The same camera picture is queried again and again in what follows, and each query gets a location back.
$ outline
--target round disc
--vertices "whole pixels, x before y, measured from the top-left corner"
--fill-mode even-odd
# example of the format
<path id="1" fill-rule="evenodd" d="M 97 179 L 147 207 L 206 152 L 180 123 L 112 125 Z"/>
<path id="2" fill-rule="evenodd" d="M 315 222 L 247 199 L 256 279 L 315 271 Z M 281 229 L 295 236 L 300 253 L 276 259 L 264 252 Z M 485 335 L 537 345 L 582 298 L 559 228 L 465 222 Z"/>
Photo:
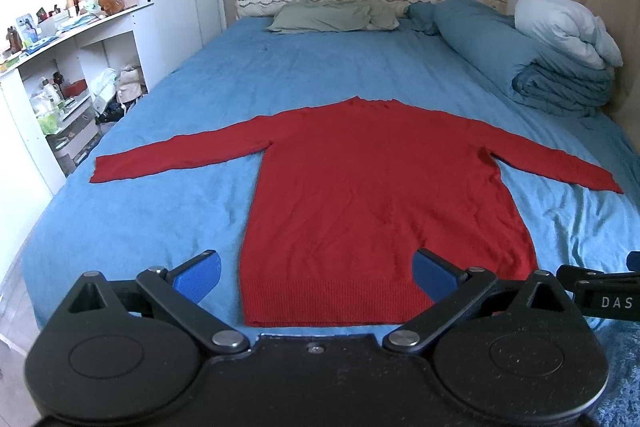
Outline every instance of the round disc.
<path id="1" fill-rule="evenodd" d="M 26 360 L 26 382 L 41 411 L 72 423 L 141 419 L 172 402 L 197 374 L 198 349 L 178 328 L 82 315 L 81 331 L 47 333 Z"/>
<path id="2" fill-rule="evenodd" d="M 455 328 L 433 355 L 442 383 L 476 412 L 515 425 L 551 425 L 588 410 L 604 391 L 607 360 L 590 331 L 487 329 Z"/>

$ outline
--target blue bedsheet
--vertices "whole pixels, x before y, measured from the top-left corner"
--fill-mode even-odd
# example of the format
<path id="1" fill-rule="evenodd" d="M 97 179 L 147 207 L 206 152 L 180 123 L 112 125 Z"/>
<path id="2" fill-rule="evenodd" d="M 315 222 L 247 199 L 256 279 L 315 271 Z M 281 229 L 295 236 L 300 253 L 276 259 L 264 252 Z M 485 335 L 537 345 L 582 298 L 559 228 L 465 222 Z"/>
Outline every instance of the blue bedsheet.
<path id="1" fill-rule="evenodd" d="M 518 105 L 441 37 L 412 31 L 408 20 L 393 32 L 301 35 L 270 34 L 264 31 L 270 21 L 232 25 L 136 105 L 68 179 L 24 250 L 24 278 L 40 323 L 83 271 L 132 279 L 148 266 L 175 267 L 212 248 L 222 257 L 222 279 L 202 306 L 252 338 L 259 331 L 370 331 L 380 338 L 392 327 L 254 330 L 242 325 L 238 254 L 260 154 L 137 180 L 88 183 L 96 155 L 353 96 L 395 98 L 484 120 L 612 172 L 625 195 L 562 184 L 501 164 L 542 268 L 555 272 L 571 263 L 626 271 L 626 254 L 640 250 L 640 160 L 604 115 L 561 118 Z M 627 373 L 614 380 L 626 376 L 630 389 L 637 388 L 632 369 L 625 365 L 621 371 Z M 610 395 L 618 399 L 620 392 L 612 388 Z M 612 414 L 608 426 L 624 425 L 615 423 L 620 416 Z"/>

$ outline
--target folded blanket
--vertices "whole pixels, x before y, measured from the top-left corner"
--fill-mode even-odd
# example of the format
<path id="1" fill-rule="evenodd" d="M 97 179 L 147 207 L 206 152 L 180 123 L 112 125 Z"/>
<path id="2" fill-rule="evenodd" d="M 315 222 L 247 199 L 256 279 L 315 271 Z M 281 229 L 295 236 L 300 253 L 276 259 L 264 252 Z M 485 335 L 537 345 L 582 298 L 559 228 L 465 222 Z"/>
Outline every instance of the folded blanket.
<path id="1" fill-rule="evenodd" d="M 591 116 L 609 102 L 613 71 L 593 70 L 517 31 L 513 16 L 474 0 L 436 6 L 442 37 L 511 100 L 558 116 Z"/>
<path id="2" fill-rule="evenodd" d="M 515 24 L 520 33 L 548 44 L 588 68 L 623 66 L 620 49 L 602 19 L 578 2 L 519 0 Z"/>

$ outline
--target blue pillow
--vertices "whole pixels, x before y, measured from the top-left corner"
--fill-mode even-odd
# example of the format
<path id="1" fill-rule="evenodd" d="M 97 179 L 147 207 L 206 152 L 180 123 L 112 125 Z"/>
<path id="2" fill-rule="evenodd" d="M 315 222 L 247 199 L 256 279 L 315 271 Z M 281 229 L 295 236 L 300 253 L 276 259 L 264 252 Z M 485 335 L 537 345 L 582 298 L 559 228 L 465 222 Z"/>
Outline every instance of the blue pillow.
<path id="1" fill-rule="evenodd" d="M 436 5 L 430 2 L 416 2 L 409 5 L 409 19 L 415 31 L 431 36 L 440 34 L 433 19 L 435 9 Z"/>

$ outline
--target blue gripper pad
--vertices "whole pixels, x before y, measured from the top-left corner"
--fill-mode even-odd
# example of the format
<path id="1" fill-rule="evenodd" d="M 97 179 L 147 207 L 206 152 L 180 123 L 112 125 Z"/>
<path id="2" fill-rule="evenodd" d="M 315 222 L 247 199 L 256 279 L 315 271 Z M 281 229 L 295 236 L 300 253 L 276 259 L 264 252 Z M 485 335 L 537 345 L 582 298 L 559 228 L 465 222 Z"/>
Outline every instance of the blue gripper pad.
<path id="1" fill-rule="evenodd" d="M 414 254 L 412 262 L 414 281 L 434 302 L 439 302 L 456 291 L 462 282 L 460 278 L 464 272 L 452 265 L 449 266 L 456 273 L 452 273 L 419 251 Z"/>
<path id="2" fill-rule="evenodd" d="M 631 252 L 628 255 L 626 268 L 631 272 L 640 272 L 640 252 Z"/>
<path id="3" fill-rule="evenodd" d="M 175 276 L 173 287 L 176 291 L 187 297 L 191 302 L 198 304 L 220 282 L 222 262 L 217 252 L 200 254 L 201 261 L 197 257 L 193 266 Z"/>

